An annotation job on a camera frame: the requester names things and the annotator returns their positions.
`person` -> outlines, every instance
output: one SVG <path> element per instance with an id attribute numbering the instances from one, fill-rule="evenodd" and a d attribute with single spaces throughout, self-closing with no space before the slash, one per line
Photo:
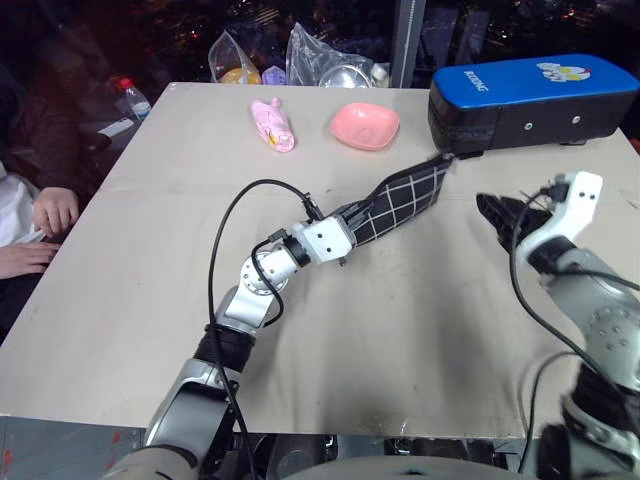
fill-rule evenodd
<path id="1" fill-rule="evenodd" d="M 0 344 L 80 216 L 79 157 L 71 120 L 0 67 Z"/>

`white shirt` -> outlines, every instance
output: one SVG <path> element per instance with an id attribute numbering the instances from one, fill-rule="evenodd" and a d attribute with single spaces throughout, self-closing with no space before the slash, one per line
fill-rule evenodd
<path id="1" fill-rule="evenodd" d="M 43 232 L 33 225 L 33 200 L 38 190 L 23 178 L 7 174 L 0 163 L 0 247 L 38 242 Z"/>

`pink toy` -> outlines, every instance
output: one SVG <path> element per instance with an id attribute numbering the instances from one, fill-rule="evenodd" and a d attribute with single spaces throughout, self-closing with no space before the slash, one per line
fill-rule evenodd
<path id="1" fill-rule="evenodd" d="M 258 133 L 279 152 L 288 152 L 295 145 L 295 138 L 289 121 L 282 111 L 282 102 L 274 98 L 271 103 L 262 100 L 251 102 L 251 114 L 258 127 Z"/>
<path id="2" fill-rule="evenodd" d="M 386 147 L 400 126 L 393 110 L 371 103 L 350 103 L 333 117 L 331 132 L 342 143 L 362 150 Z"/>

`black cable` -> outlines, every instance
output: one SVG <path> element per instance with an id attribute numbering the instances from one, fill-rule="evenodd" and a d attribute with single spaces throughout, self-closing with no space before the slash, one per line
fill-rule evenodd
<path id="1" fill-rule="evenodd" d="M 289 185 L 288 183 L 281 182 L 280 180 L 272 180 L 272 179 L 263 179 L 256 180 L 255 182 L 251 182 L 249 185 L 244 187 L 240 192 L 235 196 L 235 198 L 231 201 L 227 210 L 224 212 L 222 219 L 220 220 L 220 225 L 218 226 L 218 231 L 216 233 L 216 238 L 213 242 L 213 247 L 211 248 L 211 260 L 209 261 L 209 275 L 207 279 L 207 299 L 209 304 L 209 325 L 211 331 L 211 340 L 213 345 L 213 350 L 215 357 L 217 359 L 216 366 L 218 367 L 218 371 L 220 373 L 220 378 L 222 379 L 222 383 L 224 385 L 225 392 L 227 397 L 229 398 L 229 402 L 231 403 L 231 408 L 233 409 L 233 414 L 236 417 L 236 421 L 238 422 L 238 426 L 240 427 L 240 435 L 242 437 L 242 441 L 244 443 L 245 449 L 247 450 L 247 459 L 249 461 L 249 469 L 251 471 L 251 479 L 257 480 L 256 474 L 256 466 L 255 459 L 253 458 L 253 450 L 251 449 L 251 442 L 249 440 L 249 432 L 247 431 L 247 424 L 244 421 L 244 417 L 242 415 L 242 411 L 240 410 L 240 406 L 236 401 L 235 392 L 229 383 L 229 378 L 227 377 L 227 373 L 224 370 L 224 365 L 222 364 L 222 348 L 220 347 L 220 339 L 218 338 L 218 332 L 216 330 L 216 314 L 215 314 L 215 306 L 213 301 L 213 273 L 215 270 L 216 257 L 218 255 L 218 249 L 220 247 L 220 240 L 222 238 L 222 232 L 224 231 L 224 227 L 227 224 L 227 220 L 231 215 L 232 210 L 236 206 L 236 204 L 240 201 L 240 199 L 246 195 L 246 193 L 259 185 L 275 185 L 278 187 L 285 188 L 295 195 L 297 195 L 300 200 L 305 205 L 305 208 L 308 209 L 310 204 L 310 199 L 305 196 L 297 188 Z"/>
<path id="2" fill-rule="evenodd" d="M 251 263 L 253 263 L 253 268 L 256 270 L 256 272 L 258 272 L 258 276 L 260 277 L 260 280 L 262 280 L 262 282 L 267 286 L 269 291 L 276 298 L 276 302 L 278 302 L 278 307 L 280 307 L 280 309 L 278 310 L 278 314 L 272 319 L 270 319 L 269 321 L 264 323 L 265 327 L 268 327 L 269 325 L 276 323 L 284 313 L 284 302 L 282 301 L 282 297 L 280 296 L 276 288 L 273 286 L 273 284 L 266 277 L 266 275 L 262 272 L 262 269 L 258 264 L 258 256 L 257 256 L 258 250 L 260 250 L 262 247 L 264 247 L 268 243 L 271 243 L 271 240 L 269 239 L 264 240 L 260 242 L 258 245 L 256 245 L 255 247 L 253 247 L 253 250 L 251 250 Z"/>
<path id="3" fill-rule="evenodd" d="M 516 294 L 516 298 L 520 302 L 520 305 L 522 305 L 522 308 L 525 309 L 525 311 L 531 316 L 531 318 L 533 318 L 536 322 L 538 322 L 538 324 L 540 324 L 541 327 L 543 327 L 545 330 L 551 333 L 554 337 L 556 337 L 558 340 L 560 340 L 562 343 L 568 346 L 572 351 L 574 351 L 576 355 L 578 355 L 587 366 L 589 366 L 594 372 L 600 375 L 600 377 L 602 377 L 602 379 L 606 383 L 609 384 L 611 389 L 620 397 L 620 401 L 622 402 L 625 413 L 627 414 L 629 422 L 631 423 L 633 433 L 638 438 L 640 438 L 640 425 L 638 424 L 638 419 L 634 416 L 633 411 L 631 410 L 629 404 L 625 400 L 625 397 L 622 391 L 620 390 L 620 387 L 618 386 L 618 384 L 613 381 L 613 379 L 609 376 L 609 374 L 605 372 L 600 367 L 600 365 L 598 365 L 598 362 L 596 362 L 591 355 L 589 355 L 587 352 L 581 349 L 569 337 L 567 337 L 565 334 L 560 332 L 557 328 L 549 324 L 544 318 L 538 315 L 538 313 L 536 313 L 536 311 L 531 307 L 531 305 L 529 305 L 527 300 L 524 298 L 524 295 L 522 294 L 522 290 L 520 289 L 520 283 L 518 282 L 518 274 L 516 269 L 516 247 L 518 245 L 518 238 L 520 236 L 522 222 L 524 221 L 524 218 L 526 217 L 527 211 L 529 210 L 529 207 L 531 206 L 531 204 L 533 204 L 533 202 L 535 202 L 538 198 L 542 197 L 543 195 L 546 195 L 546 191 L 547 191 L 546 189 L 538 190 L 538 192 L 536 192 L 535 195 L 530 197 L 525 202 L 524 207 L 522 208 L 522 211 L 518 214 L 518 218 L 516 219 L 516 223 L 513 227 L 513 237 L 511 238 L 511 248 L 509 250 L 509 276 L 511 277 L 511 285 L 513 287 L 513 291 Z"/>
<path id="4" fill-rule="evenodd" d="M 566 357 L 569 355 L 575 355 L 574 352 L 560 352 L 554 355 L 551 355 L 547 358 L 542 365 L 538 368 L 536 372 L 536 376 L 533 380 L 533 389 L 531 390 L 531 402 L 529 404 L 529 426 L 527 427 L 527 437 L 524 443 L 524 451 L 522 452 L 522 458 L 520 459 L 520 466 L 518 467 L 518 473 L 523 473 L 525 461 L 527 459 L 527 454 L 529 453 L 529 448 L 531 447 L 531 443 L 533 443 L 533 432 L 534 432 L 534 423 L 535 423 L 535 413 L 536 413 L 536 396 L 538 394 L 538 385 L 540 384 L 540 378 L 542 378 L 542 374 L 545 369 L 551 365 L 553 362 L 558 360 L 559 358 Z"/>
<path id="5" fill-rule="evenodd" d="M 590 275 L 592 277 L 600 277 L 604 278 L 605 280 L 611 280 L 612 282 L 619 283 L 620 285 L 632 288 L 633 290 L 640 290 L 640 285 L 632 282 L 631 280 L 627 280 L 612 273 L 599 272 L 597 270 L 563 270 L 562 272 L 553 272 L 553 275 Z"/>

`blue case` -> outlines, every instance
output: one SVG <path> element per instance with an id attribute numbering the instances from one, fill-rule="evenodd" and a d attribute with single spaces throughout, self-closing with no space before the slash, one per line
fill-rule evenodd
<path id="1" fill-rule="evenodd" d="M 429 125 L 441 151 L 482 152 L 611 135 L 640 82 L 585 54 L 445 67 L 429 92 Z"/>

